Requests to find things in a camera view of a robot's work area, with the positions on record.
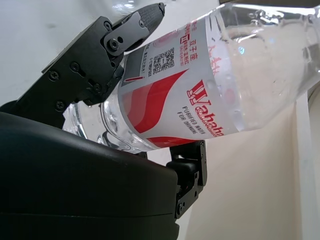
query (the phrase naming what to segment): black bracket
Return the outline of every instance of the black bracket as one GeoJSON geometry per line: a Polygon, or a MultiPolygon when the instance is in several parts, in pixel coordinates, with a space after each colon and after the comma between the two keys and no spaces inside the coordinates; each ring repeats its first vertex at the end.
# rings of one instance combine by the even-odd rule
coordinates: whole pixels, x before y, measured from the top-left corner
{"type": "Polygon", "coordinates": [[[103,103],[121,79],[124,52],[138,47],[158,27],[163,3],[151,4],[112,24],[99,17],[82,31],[42,73],[34,85],[0,112],[62,128],[72,103],[103,103]]]}
{"type": "Polygon", "coordinates": [[[175,218],[179,219],[198,199],[207,183],[207,157],[204,140],[170,147],[172,161],[167,167],[178,176],[175,218]]]}

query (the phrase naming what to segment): plastic water bottle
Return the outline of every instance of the plastic water bottle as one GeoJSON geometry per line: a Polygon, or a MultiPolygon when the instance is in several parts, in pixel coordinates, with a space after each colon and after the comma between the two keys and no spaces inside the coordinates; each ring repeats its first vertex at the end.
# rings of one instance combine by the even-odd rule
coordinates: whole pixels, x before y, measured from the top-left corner
{"type": "Polygon", "coordinates": [[[130,53],[110,97],[64,129],[146,152],[262,128],[320,79],[319,8],[225,4],[130,53]]]}

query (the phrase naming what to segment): beige wall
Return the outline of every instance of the beige wall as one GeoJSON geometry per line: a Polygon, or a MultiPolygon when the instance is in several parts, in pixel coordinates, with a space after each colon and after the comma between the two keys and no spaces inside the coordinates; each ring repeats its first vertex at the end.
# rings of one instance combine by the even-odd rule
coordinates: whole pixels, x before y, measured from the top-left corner
{"type": "Polygon", "coordinates": [[[296,240],[294,107],[264,129],[207,141],[208,181],[186,240],[296,240]]]}

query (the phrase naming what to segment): red and white label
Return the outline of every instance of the red and white label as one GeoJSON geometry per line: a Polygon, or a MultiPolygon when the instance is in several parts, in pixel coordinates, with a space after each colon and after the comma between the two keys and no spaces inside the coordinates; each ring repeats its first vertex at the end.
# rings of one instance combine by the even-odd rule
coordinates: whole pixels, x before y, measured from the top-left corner
{"type": "Polygon", "coordinates": [[[238,132],[214,76],[228,56],[215,55],[217,46],[208,44],[208,17],[126,57],[118,87],[120,109],[131,130],[155,147],[238,132]]]}

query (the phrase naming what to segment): qr code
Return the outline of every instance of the qr code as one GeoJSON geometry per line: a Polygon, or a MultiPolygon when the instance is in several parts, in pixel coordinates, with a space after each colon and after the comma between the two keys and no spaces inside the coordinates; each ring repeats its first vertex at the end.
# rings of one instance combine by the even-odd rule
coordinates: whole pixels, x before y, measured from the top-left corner
{"type": "Polygon", "coordinates": [[[155,56],[153,59],[153,74],[160,73],[175,66],[174,56],[174,47],[168,51],[165,51],[164,53],[155,56]]]}

